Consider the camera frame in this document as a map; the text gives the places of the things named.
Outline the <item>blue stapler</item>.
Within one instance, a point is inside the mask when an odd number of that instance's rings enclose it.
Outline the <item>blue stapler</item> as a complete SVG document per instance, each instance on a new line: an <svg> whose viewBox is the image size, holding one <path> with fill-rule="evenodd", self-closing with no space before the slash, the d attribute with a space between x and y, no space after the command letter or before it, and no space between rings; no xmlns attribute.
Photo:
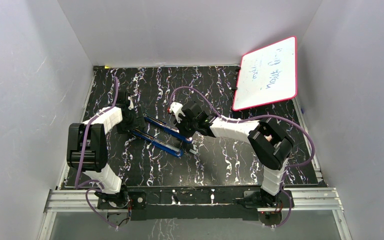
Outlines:
<svg viewBox="0 0 384 240"><path fill-rule="evenodd" d="M190 144L193 142L193 138L192 137L185 137L183 135L180 134L179 130L173 126L170 126L169 124L157 119L157 118L154 118L148 114L144 114L143 115L144 117L144 120L152 125L154 125L155 127L157 128L160 128L162 129L164 132L166 132L167 134L175 137L176 139L182 141L182 142L185 142L187 144Z"/></svg>
<svg viewBox="0 0 384 240"><path fill-rule="evenodd" d="M161 149L161 150L167 152L168 154L175 156L177 158L180 158L184 153L182 149L177 148L175 146L172 146L166 142L163 142L163 141L155 138L154 136L149 135L148 133L139 131L137 129L131 131L130 133L136 137L139 137L141 139L148 141L153 146L155 146L155 147L157 147L157 148L159 148L159 149Z"/></svg>

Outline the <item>small white staple strip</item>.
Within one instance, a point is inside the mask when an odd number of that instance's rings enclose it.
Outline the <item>small white staple strip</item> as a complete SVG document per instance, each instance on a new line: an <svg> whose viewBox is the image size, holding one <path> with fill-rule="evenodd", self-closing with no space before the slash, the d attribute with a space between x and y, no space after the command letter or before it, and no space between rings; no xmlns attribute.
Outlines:
<svg viewBox="0 0 384 240"><path fill-rule="evenodd" d="M194 149L189 149L189 152L192 153L193 155L197 155L198 154L198 152L196 150L194 150Z"/></svg>

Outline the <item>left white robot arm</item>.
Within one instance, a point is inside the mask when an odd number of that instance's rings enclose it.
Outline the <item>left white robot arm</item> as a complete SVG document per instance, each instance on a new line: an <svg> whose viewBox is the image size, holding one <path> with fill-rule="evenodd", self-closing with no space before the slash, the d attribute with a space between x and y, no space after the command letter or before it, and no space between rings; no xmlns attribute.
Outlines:
<svg viewBox="0 0 384 240"><path fill-rule="evenodd" d="M116 128L118 134L129 134L142 128L144 119L133 96L126 91L118 94L115 104L99 110L91 119L73 123L68 128L67 165L89 176L101 192L110 195L117 208L129 203L129 194L122 190L122 179L108 164L106 135Z"/></svg>

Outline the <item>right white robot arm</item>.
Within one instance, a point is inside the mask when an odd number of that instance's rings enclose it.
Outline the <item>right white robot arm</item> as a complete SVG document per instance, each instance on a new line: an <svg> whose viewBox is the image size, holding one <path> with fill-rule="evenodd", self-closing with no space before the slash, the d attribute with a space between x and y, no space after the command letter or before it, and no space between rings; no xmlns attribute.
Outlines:
<svg viewBox="0 0 384 240"><path fill-rule="evenodd" d="M186 138L200 133L250 144L263 166L262 202L268 207L275 207L281 201L282 178L294 141L276 120L270 117L266 120L241 121L209 115L195 102L173 102L168 112L174 115L175 127Z"/></svg>

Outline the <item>pink framed whiteboard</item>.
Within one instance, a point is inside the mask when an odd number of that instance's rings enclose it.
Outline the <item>pink framed whiteboard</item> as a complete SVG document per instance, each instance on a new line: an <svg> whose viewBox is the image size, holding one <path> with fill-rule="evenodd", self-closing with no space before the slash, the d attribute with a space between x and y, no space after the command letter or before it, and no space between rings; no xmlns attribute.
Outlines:
<svg viewBox="0 0 384 240"><path fill-rule="evenodd" d="M232 110L242 111L295 98L297 76L296 36L243 55Z"/></svg>

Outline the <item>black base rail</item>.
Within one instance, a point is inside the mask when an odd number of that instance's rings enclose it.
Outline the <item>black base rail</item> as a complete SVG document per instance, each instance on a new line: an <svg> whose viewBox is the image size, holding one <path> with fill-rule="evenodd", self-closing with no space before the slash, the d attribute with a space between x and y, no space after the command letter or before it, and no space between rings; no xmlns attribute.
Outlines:
<svg viewBox="0 0 384 240"><path fill-rule="evenodd" d="M133 187L95 193L97 208L126 211L132 221L157 219L242 219L278 224L295 207L292 192L272 196L258 185Z"/></svg>

